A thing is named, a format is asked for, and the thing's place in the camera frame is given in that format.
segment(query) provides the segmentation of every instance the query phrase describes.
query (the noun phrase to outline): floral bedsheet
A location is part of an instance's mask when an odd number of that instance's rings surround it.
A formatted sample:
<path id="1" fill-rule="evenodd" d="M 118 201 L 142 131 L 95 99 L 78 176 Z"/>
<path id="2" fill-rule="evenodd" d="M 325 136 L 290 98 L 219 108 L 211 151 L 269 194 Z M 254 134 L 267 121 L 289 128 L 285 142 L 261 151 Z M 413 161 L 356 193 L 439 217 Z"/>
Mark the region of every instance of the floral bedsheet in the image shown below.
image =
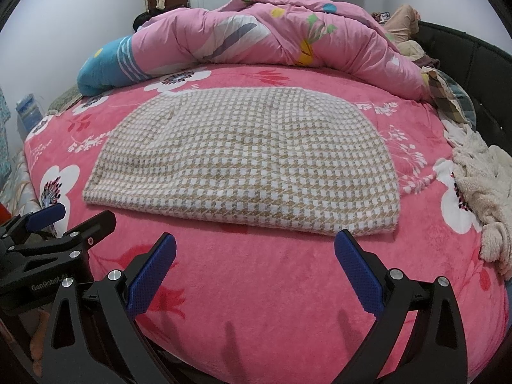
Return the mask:
<path id="1" fill-rule="evenodd" d="M 454 287 L 475 376 L 500 345 L 508 298 L 495 268 L 479 258 L 481 226 L 458 193 L 451 148 L 426 103 L 408 101 L 331 69 L 209 65 L 83 100 L 48 116 L 26 144 L 30 177 L 44 206 L 62 202 L 58 233 L 103 210 L 82 190 L 110 132 L 164 91 L 293 86 L 357 106 L 385 140 L 400 185 L 393 233 L 364 236 L 362 248 L 414 279 L 448 277 Z M 185 220 L 113 209 L 116 231 L 90 251 L 102 278 L 147 251 L 162 232 L 176 261 L 147 313 L 143 332 L 178 358 L 226 382 L 330 383 L 373 323 L 333 252 L 333 238 L 303 232 Z M 414 322 L 405 323 L 385 372 L 395 368 Z"/>

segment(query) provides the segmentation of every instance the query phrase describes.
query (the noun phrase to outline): blue gripper pad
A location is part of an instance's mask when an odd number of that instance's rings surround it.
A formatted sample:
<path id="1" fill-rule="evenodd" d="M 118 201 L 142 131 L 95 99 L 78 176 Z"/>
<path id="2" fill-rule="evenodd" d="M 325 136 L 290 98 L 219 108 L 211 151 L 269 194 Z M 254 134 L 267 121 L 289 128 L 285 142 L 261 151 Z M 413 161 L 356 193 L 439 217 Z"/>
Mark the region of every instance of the blue gripper pad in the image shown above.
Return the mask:
<path id="1" fill-rule="evenodd" d="M 384 311 L 382 285 L 349 237 L 339 232 L 334 240 L 334 253 L 345 271 L 365 312 L 379 318 Z"/>
<path id="2" fill-rule="evenodd" d="M 156 250 L 137 273 L 128 289 L 126 311 L 130 319 L 148 310 L 153 297 L 176 258 L 176 240 L 162 236 Z"/>
<path id="3" fill-rule="evenodd" d="M 66 216 L 66 208 L 61 203 L 49 206 L 29 216 L 25 223 L 27 232 L 38 232 Z"/>

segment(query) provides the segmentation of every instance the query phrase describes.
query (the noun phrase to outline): plaid cloth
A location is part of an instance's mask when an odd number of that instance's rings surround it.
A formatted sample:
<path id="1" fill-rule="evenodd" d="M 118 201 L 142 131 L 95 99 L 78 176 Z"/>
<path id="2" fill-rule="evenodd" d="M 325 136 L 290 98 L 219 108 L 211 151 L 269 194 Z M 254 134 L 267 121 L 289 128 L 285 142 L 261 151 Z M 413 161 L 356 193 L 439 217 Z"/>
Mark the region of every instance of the plaid cloth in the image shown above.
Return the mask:
<path id="1" fill-rule="evenodd" d="M 444 72 L 424 67 L 423 78 L 428 82 L 435 106 L 456 123 L 469 124 L 477 128 L 477 117 L 473 102 L 462 87 Z"/>

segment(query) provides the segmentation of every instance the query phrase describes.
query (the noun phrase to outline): metal bolt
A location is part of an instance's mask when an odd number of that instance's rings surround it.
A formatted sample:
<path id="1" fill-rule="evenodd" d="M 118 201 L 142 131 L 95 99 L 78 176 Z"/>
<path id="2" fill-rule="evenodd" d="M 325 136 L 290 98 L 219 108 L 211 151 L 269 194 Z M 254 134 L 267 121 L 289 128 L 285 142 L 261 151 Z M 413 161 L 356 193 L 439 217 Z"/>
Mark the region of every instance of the metal bolt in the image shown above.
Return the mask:
<path id="1" fill-rule="evenodd" d="M 402 280 L 404 278 L 404 274 L 396 268 L 391 270 L 389 272 L 389 275 L 391 276 L 391 278 L 394 278 L 395 280 Z"/>
<path id="2" fill-rule="evenodd" d="M 448 287 L 450 282 L 449 280 L 446 278 L 446 277 L 440 277 L 437 279 L 437 282 L 442 286 L 442 287 Z"/>
<path id="3" fill-rule="evenodd" d="M 121 272 L 119 270 L 112 270 L 109 274 L 108 274 L 108 279 L 109 280 L 117 280 L 121 277 Z"/>
<path id="4" fill-rule="evenodd" d="M 66 277 L 64 280 L 62 280 L 62 285 L 64 287 L 70 287 L 73 284 L 73 279 L 71 277 Z"/>

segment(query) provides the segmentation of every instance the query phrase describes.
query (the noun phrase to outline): leather headboard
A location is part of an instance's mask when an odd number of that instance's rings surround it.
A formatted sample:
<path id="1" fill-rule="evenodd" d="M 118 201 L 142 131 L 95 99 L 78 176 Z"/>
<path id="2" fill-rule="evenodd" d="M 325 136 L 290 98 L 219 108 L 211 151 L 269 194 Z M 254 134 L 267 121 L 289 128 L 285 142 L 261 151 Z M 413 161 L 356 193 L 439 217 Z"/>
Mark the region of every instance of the leather headboard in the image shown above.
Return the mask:
<path id="1" fill-rule="evenodd" d="M 422 21 L 413 38 L 469 94 L 484 141 L 512 155 L 512 56 L 459 30 Z"/>

